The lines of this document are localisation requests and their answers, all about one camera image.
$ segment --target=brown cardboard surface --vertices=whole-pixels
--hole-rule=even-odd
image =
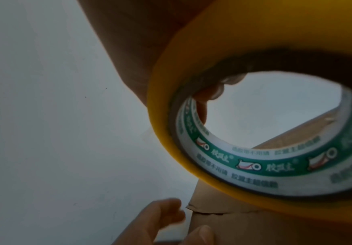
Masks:
[[[335,110],[325,113],[256,148],[278,148],[312,137],[334,122],[335,113]],[[262,210],[202,181],[197,183],[187,208],[193,211],[190,231],[203,224],[209,225],[215,232],[216,245],[352,244],[352,226]]]

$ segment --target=tape roll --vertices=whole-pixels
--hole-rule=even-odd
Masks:
[[[249,150],[213,136],[191,95],[255,71],[341,83],[338,122],[293,149]],[[352,223],[352,1],[215,1],[160,56],[147,106],[162,145],[208,184],[262,208]]]

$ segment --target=hand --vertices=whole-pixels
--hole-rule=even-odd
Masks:
[[[129,224],[113,245],[153,245],[159,230],[185,220],[185,213],[180,210],[180,206],[179,199],[152,202]],[[201,226],[191,232],[180,244],[214,245],[214,233],[209,226]]]
[[[156,60],[173,35],[212,1],[79,0],[122,81],[145,105]],[[223,91],[224,84],[218,83],[195,95],[203,123],[207,101],[218,98]]]

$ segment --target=cardboard box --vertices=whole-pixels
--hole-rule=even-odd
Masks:
[[[335,110],[310,120],[255,148],[284,147],[322,131],[334,122]],[[304,220],[238,201],[199,181],[187,206],[193,211],[189,231],[207,224],[216,245],[352,244],[352,226]]]

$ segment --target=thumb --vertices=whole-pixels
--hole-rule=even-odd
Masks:
[[[189,233],[181,245],[214,245],[214,232],[208,225],[203,225]]]

